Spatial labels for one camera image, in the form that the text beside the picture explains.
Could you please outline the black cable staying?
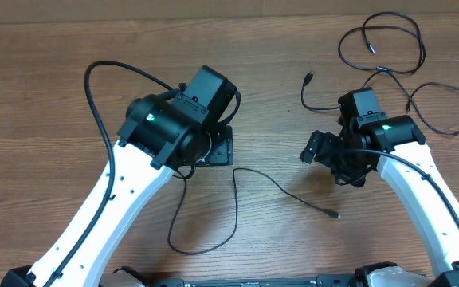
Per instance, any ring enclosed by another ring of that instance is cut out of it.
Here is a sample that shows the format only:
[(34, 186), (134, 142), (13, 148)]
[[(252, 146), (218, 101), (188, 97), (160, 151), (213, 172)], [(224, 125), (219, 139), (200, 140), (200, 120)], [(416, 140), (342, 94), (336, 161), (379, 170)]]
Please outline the black cable staying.
[(181, 249), (177, 248), (173, 244), (173, 242), (171, 241), (171, 236), (172, 236), (172, 233), (173, 233), (173, 230), (174, 230), (174, 227), (175, 227), (176, 219), (177, 219), (177, 217), (179, 215), (179, 212), (182, 209), (182, 205), (183, 205), (184, 200), (186, 198), (186, 192), (188, 190), (187, 180), (192, 178), (192, 176), (194, 175), (195, 171), (196, 171), (196, 168), (195, 167), (191, 167), (190, 168), (190, 172), (187, 175), (184, 175), (181, 171), (175, 171), (175, 173), (173, 174), (174, 178), (181, 179), (182, 182), (183, 182), (182, 195), (181, 195), (181, 198), (180, 198), (180, 200), (178, 202), (177, 208), (176, 208), (176, 210), (174, 212), (173, 218), (171, 219), (171, 223), (169, 225), (168, 233), (167, 233), (167, 244), (170, 247), (170, 249), (172, 251), (174, 251), (175, 253), (177, 253), (177, 254), (181, 254), (181, 255), (185, 255), (185, 256), (198, 256), (198, 255), (202, 255), (202, 254), (207, 254), (209, 252), (212, 252), (212, 251), (224, 246), (236, 234), (237, 228), (238, 228), (238, 211), (239, 211), (238, 189), (237, 189), (237, 179), (236, 179), (236, 172), (237, 171), (248, 171), (248, 172), (252, 172), (252, 173), (261, 175), (264, 178), (266, 178), (267, 180), (269, 180), (273, 185), (275, 185), (285, 195), (290, 196), (291, 198), (293, 198), (296, 201), (298, 201), (298, 202), (300, 202), (300, 203), (312, 208), (313, 210), (316, 210), (318, 212), (326, 214), (330, 218), (341, 219), (340, 213), (338, 213), (338, 212), (336, 212), (334, 210), (330, 210), (330, 209), (327, 209), (327, 208), (322, 208), (322, 207), (316, 206), (316, 205), (314, 205), (314, 204), (312, 204), (310, 202), (307, 202), (307, 201), (303, 200), (302, 198), (300, 198), (300, 197), (298, 197), (298, 196), (286, 191), (275, 179), (273, 179), (269, 175), (265, 174), (264, 172), (257, 171), (257, 170), (254, 170), (254, 169), (251, 169), (251, 168), (248, 168), (248, 167), (236, 167), (236, 168), (234, 168), (232, 170), (232, 185), (233, 185), (233, 198), (234, 198), (234, 224), (233, 224), (233, 229), (232, 229), (231, 234), (225, 240), (223, 240), (221, 243), (219, 243), (219, 244), (217, 244), (215, 246), (212, 246), (212, 247), (210, 247), (208, 249), (205, 249), (205, 250), (199, 250), (199, 251), (181, 250)]

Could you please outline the black cable pulled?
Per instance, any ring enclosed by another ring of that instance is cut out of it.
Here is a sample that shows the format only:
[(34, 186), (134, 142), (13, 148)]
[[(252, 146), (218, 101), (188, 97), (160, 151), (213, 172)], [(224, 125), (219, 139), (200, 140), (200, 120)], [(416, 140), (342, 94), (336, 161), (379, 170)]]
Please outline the black cable pulled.
[(345, 32), (337, 53), (344, 64), (366, 72), (408, 75), (426, 61), (419, 24), (411, 16), (392, 11), (372, 14)]

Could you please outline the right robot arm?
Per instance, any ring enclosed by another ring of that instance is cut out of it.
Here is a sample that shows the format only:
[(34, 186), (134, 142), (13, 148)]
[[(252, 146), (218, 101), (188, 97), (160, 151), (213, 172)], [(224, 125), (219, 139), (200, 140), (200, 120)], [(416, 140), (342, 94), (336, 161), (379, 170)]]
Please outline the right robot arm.
[(335, 135), (314, 131), (300, 160), (328, 167), (336, 182), (362, 187), (377, 171), (400, 199), (421, 237), (432, 277), (406, 272), (392, 262), (355, 270), (351, 286), (459, 286), (459, 202), (434, 162), (426, 138), (408, 116), (388, 117), (372, 88), (338, 100)]

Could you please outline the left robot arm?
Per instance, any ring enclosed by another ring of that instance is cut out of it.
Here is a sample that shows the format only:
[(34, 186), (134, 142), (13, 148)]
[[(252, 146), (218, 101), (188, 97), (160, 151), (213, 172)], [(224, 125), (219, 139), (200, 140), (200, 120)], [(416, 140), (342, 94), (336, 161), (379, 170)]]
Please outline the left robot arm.
[(241, 101), (237, 87), (203, 65), (192, 81), (131, 102), (113, 143), (90, 90), (84, 90), (108, 150), (108, 163), (96, 185), (55, 244), (31, 266), (10, 269), (3, 286), (144, 286), (136, 271), (104, 272), (110, 257), (154, 194), (180, 167), (233, 163), (230, 101)]

